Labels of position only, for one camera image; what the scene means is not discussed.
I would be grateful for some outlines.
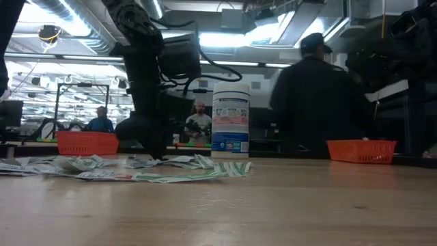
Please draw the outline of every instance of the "person in blue shirt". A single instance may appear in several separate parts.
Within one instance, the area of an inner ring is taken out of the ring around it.
[[[87,130],[101,133],[114,132],[112,121],[107,117],[107,108],[103,106],[97,108],[97,118],[92,119],[88,123]]]

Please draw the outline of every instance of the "person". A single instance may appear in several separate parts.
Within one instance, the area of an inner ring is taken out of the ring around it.
[[[300,43],[302,60],[277,79],[270,106],[288,152],[326,155],[326,140],[375,137],[371,103],[342,68],[324,61],[330,53],[323,35],[313,33]]]
[[[211,127],[212,119],[205,114],[205,104],[201,101],[196,103],[196,113],[188,117],[185,121],[185,135],[190,137],[191,144],[207,144],[208,129]]]
[[[86,129],[88,131],[95,131],[101,133],[113,133],[114,126],[112,121],[107,117],[107,108],[100,106],[97,108],[97,118],[92,119]]]

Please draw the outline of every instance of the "workbench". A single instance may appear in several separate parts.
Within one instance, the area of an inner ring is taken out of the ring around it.
[[[247,177],[173,184],[2,176],[1,245],[437,243],[434,170],[323,160],[252,162]],[[167,166],[147,171],[202,172]]]

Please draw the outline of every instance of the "black jacket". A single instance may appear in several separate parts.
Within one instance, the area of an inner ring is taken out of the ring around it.
[[[373,107],[360,87],[342,68],[315,57],[282,71],[270,106],[288,148],[302,145],[326,153],[326,140],[376,134]]]

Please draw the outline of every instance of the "orange plastic basket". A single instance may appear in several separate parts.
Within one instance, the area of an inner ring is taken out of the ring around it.
[[[119,141],[114,134],[95,132],[56,132],[60,154],[116,154]]]
[[[327,141],[330,159],[353,163],[391,164],[396,141],[342,140]]]

